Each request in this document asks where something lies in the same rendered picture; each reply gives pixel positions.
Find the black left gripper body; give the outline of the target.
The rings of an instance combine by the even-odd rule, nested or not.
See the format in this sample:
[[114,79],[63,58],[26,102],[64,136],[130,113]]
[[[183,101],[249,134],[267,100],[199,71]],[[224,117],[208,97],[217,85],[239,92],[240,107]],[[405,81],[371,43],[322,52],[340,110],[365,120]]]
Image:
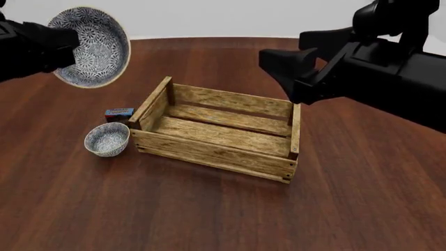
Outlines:
[[40,46],[25,26],[0,12],[0,82],[41,73]]

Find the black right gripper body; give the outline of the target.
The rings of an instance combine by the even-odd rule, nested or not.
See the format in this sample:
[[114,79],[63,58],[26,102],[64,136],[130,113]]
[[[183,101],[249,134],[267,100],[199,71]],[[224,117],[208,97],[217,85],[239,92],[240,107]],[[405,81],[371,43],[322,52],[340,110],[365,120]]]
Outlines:
[[297,52],[291,102],[310,105],[335,97],[339,92],[335,91],[333,82],[344,67],[344,57],[354,52],[358,45],[358,42],[346,43],[321,70],[315,68],[316,48]]

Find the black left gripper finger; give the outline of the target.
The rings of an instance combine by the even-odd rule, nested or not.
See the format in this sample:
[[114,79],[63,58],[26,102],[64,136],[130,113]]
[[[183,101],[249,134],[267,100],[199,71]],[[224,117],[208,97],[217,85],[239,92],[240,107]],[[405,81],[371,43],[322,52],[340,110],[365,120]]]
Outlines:
[[37,47],[38,64],[43,73],[75,64],[74,50],[80,42],[74,29],[48,27],[34,22],[25,22],[24,28]]

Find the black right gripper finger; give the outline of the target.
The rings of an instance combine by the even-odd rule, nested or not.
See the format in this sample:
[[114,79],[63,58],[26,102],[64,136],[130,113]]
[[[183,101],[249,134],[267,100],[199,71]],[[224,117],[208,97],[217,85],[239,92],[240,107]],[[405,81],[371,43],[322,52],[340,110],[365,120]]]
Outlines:
[[320,50],[342,47],[348,42],[353,28],[335,29],[330,31],[304,31],[300,33],[299,50],[318,48]]
[[288,98],[298,98],[318,72],[316,58],[315,47],[301,51],[266,49],[259,51],[259,67],[279,83]]

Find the large blue patterned bowl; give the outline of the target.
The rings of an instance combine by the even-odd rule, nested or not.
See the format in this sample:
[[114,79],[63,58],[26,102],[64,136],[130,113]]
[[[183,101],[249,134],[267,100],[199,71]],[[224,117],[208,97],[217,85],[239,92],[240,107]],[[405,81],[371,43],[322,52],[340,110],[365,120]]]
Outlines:
[[79,6],[60,12],[48,26],[73,29],[79,38],[79,47],[73,50],[75,64],[54,71],[61,81],[96,89],[113,83],[125,72],[131,57],[130,40],[110,14]]

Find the wooden slat tray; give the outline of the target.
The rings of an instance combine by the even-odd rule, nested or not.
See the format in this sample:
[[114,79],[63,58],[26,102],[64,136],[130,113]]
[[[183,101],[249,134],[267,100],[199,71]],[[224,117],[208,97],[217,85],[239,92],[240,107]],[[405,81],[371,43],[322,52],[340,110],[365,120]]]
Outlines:
[[139,152],[290,183],[301,108],[165,77],[129,120]]

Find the small blue patterned bowl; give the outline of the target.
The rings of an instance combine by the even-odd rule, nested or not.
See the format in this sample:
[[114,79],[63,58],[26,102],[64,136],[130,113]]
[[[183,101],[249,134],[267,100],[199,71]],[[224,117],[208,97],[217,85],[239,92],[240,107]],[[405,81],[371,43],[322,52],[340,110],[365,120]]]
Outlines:
[[100,157],[114,157],[128,145],[130,129],[123,123],[105,123],[90,131],[84,138],[84,147]]

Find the small blue printed box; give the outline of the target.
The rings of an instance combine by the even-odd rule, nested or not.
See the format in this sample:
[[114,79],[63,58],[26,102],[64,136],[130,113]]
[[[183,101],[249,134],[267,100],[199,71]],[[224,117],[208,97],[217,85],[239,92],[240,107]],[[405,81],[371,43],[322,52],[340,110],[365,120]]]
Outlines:
[[107,123],[128,124],[129,119],[134,114],[134,108],[116,108],[105,111],[105,121]]

